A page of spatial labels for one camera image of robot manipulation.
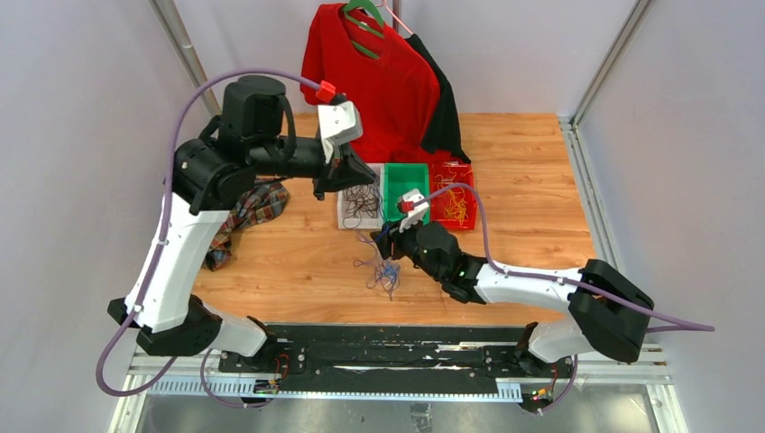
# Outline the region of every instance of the black shirt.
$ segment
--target black shirt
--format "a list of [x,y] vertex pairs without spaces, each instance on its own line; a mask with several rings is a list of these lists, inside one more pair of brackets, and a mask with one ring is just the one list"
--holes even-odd
[[433,60],[433,56],[430,55],[428,49],[425,48],[425,44],[422,43],[422,39],[417,34],[412,34],[406,39],[406,42],[430,65],[441,87],[440,99],[433,110],[430,124],[419,146],[428,153],[435,153],[437,150],[451,152],[452,156],[465,164],[469,164],[470,158],[462,150],[459,116],[456,111],[452,85],[449,83],[447,76],[444,75],[444,71]]

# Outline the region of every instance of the yellow wire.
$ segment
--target yellow wire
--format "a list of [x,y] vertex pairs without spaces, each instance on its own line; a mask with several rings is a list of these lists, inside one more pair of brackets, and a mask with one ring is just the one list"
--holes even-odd
[[[436,190],[442,189],[454,183],[454,179],[457,173],[454,173],[451,169],[449,169],[449,174],[452,175],[450,179],[444,177],[441,174],[434,176],[434,180],[436,181],[437,185]],[[449,204],[444,208],[444,218],[455,219],[459,222],[459,225],[462,225],[467,218],[467,204],[465,203],[465,192],[462,190],[459,192],[459,199],[457,199],[457,194],[453,189],[447,191],[449,195]]]

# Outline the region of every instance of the wooden surface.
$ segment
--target wooden surface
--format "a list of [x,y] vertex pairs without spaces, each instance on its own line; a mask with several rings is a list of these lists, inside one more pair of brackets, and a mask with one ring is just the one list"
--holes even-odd
[[[313,136],[313,115],[298,117]],[[463,147],[487,211],[495,260],[568,268],[594,257],[565,143],[554,115],[462,115]],[[400,260],[401,286],[390,300],[367,289],[371,268],[354,267],[374,251],[354,230],[337,229],[336,194],[317,202],[309,180],[287,180],[292,199],[274,221],[234,238],[234,260],[202,270],[194,292],[205,302],[264,322],[523,326],[560,318],[518,304],[465,305]],[[455,232],[463,251],[484,255],[480,223]]]

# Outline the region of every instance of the plaid fabric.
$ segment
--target plaid fabric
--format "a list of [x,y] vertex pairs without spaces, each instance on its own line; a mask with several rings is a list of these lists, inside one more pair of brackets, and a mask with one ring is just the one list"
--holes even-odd
[[288,201],[290,193],[280,182],[245,192],[210,243],[205,255],[205,266],[210,271],[220,269],[231,260],[231,233],[271,221],[281,215]]

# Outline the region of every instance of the gray wall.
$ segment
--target gray wall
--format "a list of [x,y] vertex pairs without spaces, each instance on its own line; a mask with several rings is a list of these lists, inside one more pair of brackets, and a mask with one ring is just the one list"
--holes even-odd
[[[106,302],[138,276],[193,87],[144,1],[4,2],[0,59],[0,429],[103,432]],[[133,347],[112,358],[114,386]]]
[[[311,20],[327,3],[175,1],[209,76],[262,65],[300,72]],[[570,115],[633,4],[402,0],[401,17],[449,77],[460,111]],[[296,110],[313,109],[288,89]]]
[[582,128],[618,254],[658,309],[690,431],[765,423],[765,3],[657,1]]

